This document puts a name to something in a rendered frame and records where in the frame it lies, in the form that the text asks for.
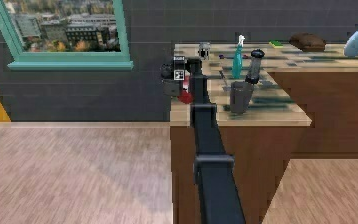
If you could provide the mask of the grey cup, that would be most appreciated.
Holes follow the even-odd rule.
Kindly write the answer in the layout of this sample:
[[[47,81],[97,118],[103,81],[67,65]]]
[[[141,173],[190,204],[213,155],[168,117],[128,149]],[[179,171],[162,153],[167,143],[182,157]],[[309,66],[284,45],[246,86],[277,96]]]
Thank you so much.
[[[254,85],[245,81],[231,83],[230,111],[236,114],[245,113],[248,109],[254,90]]]

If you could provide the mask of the wooden counter with pale top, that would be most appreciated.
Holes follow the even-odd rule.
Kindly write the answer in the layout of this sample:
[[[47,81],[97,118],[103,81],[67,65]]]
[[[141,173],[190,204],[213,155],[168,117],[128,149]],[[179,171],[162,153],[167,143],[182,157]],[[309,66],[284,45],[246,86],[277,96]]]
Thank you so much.
[[[203,63],[247,224],[264,218],[290,160],[358,159],[358,56],[344,56],[340,44],[323,52],[261,48],[260,82],[242,115],[229,111],[219,74],[232,81],[234,45],[212,45]]]

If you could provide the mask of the small grey salt shaker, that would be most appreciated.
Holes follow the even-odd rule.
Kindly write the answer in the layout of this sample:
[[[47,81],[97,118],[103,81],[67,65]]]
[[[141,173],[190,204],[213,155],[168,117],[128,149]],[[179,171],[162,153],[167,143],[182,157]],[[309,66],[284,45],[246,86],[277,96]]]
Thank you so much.
[[[211,49],[211,44],[209,42],[200,42],[198,47],[198,55],[202,60],[209,59],[209,51]]]

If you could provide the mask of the black pepper grinder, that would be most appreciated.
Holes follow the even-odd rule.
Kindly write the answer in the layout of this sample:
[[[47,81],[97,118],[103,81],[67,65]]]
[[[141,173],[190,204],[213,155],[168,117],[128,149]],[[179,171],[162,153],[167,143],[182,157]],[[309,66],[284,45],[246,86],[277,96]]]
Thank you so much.
[[[251,62],[246,74],[245,81],[251,84],[257,84],[261,70],[261,61],[265,53],[261,49],[255,49],[251,52]]]

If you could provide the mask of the brown bread loaf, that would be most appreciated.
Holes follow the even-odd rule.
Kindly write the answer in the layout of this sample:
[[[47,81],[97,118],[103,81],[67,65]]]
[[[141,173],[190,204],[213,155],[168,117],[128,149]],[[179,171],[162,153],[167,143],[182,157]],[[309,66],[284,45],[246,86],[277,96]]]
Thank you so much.
[[[290,37],[289,43],[303,52],[323,52],[326,41],[311,33],[296,33]]]

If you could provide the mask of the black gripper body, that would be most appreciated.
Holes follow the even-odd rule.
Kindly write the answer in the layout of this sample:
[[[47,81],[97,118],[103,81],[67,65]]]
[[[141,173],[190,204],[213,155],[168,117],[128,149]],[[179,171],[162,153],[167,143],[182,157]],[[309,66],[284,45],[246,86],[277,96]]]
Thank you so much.
[[[174,70],[170,64],[163,64],[160,68],[165,95],[178,97],[181,92],[181,82],[174,79]]]

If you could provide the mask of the teal spray bottle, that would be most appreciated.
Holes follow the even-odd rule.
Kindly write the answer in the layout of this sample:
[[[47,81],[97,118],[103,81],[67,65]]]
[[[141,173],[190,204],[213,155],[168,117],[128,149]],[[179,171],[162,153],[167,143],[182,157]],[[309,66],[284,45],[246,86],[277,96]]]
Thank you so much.
[[[236,46],[236,50],[233,57],[233,64],[232,64],[232,77],[234,79],[239,79],[241,77],[241,70],[242,70],[242,49],[244,46],[245,37],[240,35],[238,37],[238,44]]]

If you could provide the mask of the teal framed window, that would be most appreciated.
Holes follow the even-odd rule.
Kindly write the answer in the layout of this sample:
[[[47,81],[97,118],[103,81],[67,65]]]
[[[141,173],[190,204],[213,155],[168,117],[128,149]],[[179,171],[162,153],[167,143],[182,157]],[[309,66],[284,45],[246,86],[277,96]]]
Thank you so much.
[[[129,52],[123,2],[112,2],[120,52],[26,52],[3,0],[0,0],[0,31],[13,57],[13,61],[7,67],[18,71],[131,70],[134,64]]]

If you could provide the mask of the grey utensil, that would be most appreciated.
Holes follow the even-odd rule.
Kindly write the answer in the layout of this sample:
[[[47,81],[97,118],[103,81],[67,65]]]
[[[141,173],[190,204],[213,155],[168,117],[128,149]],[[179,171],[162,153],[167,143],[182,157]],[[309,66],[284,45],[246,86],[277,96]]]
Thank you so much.
[[[223,88],[223,91],[225,91],[225,92],[230,91],[230,90],[231,90],[231,87],[230,87],[230,85],[227,83],[227,79],[226,79],[226,77],[225,77],[223,71],[220,70],[220,71],[219,71],[219,74],[220,74],[221,79],[222,79],[223,82],[224,82],[224,86],[222,87],[222,88]]]

